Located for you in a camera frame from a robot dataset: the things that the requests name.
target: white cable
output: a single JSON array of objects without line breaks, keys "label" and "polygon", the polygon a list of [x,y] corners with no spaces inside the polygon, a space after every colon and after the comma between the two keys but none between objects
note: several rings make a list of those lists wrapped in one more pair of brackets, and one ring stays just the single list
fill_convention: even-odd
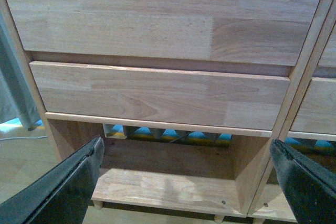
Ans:
[{"label": "white cable", "polygon": [[45,138],[45,137],[48,137],[48,136],[37,136],[37,137],[16,136],[16,137],[0,138],[0,141],[12,140],[12,139],[40,139],[40,138]]}]

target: drawer front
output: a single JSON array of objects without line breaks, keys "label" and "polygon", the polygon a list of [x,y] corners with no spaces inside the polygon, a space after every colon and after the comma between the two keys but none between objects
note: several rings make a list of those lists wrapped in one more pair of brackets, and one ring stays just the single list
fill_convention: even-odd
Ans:
[{"label": "drawer front", "polygon": [[336,68],[336,24],[334,25],[328,43],[324,48],[319,61],[319,66]]},{"label": "drawer front", "polygon": [[336,79],[312,78],[291,130],[336,134]]},{"label": "drawer front", "polygon": [[198,71],[30,64],[49,112],[271,130],[288,78]]},{"label": "drawer front", "polygon": [[7,0],[30,51],[294,66],[319,0]]}]

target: gray curtain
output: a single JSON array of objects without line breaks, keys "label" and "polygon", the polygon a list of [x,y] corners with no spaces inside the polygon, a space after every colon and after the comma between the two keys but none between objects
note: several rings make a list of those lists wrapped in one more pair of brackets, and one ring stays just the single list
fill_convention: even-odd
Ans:
[{"label": "gray curtain", "polygon": [[30,128],[40,117],[0,15],[0,123],[14,118]]}]

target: floor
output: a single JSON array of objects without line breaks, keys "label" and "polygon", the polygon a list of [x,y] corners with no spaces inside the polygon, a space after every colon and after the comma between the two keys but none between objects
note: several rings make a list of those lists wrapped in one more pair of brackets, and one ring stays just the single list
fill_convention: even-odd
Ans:
[{"label": "floor", "polygon": [[[41,137],[45,135],[43,126],[32,131],[20,125],[0,124],[0,138]],[[0,141],[0,203],[30,185],[44,173],[52,169],[57,160],[48,138],[16,139]],[[214,224],[213,215],[164,209],[144,208],[109,204],[108,208],[88,208],[84,224],[108,223],[160,223],[160,224]],[[225,219],[230,223],[251,223],[251,219]],[[265,221],[265,224],[284,224],[280,221]]]}]

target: wooden cabinet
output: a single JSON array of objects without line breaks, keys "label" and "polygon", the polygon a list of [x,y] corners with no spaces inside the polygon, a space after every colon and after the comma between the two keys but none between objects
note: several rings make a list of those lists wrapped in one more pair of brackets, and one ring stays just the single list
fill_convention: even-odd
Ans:
[{"label": "wooden cabinet", "polygon": [[295,221],[269,144],[336,140],[335,0],[0,4],[60,160],[104,123],[233,135],[227,149],[107,139],[97,206]]}]

